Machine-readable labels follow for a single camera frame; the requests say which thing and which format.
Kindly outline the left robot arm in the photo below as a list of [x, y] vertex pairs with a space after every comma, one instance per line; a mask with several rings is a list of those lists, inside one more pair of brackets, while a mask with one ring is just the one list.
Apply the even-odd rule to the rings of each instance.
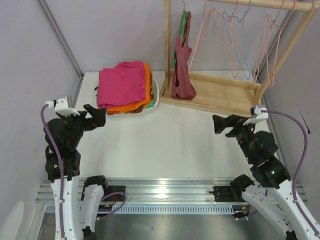
[[85, 104], [83, 111], [46, 121], [45, 105], [40, 111], [47, 147], [45, 171], [52, 189], [55, 207], [56, 240], [95, 240], [95, 223], [100, 202], [109, 193], [104, 175], [88, 177], [81, 193], [81, 154], [77, 150], [85, 132], [104, 127], [106, 109]]

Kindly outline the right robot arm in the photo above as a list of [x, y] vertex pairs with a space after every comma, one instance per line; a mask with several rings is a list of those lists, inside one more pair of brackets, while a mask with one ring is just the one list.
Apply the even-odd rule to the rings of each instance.
[[252, 205], [284, 240], [318, 240], [320, 224], [297, 193], [297, 179], [275, 157], [278, 145], [272, 133], [255, 132], [257, 123], [267, 120], [270, 111], [261, 108], [251, 117], [213, 115], [215, 134], [226, 128], [227, 138], [235, 138], [252, 178], [242, 174], [230, 182], [231, 194]]

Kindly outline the pink trousers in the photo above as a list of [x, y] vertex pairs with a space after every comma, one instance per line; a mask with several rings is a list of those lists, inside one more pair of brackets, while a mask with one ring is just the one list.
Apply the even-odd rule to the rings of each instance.
[[121, 62], [113, 68], [104, 68], [99, 72], [98, 107], [122, 107], [141, 102], [145, 98], [146, 76], [142, 61]]

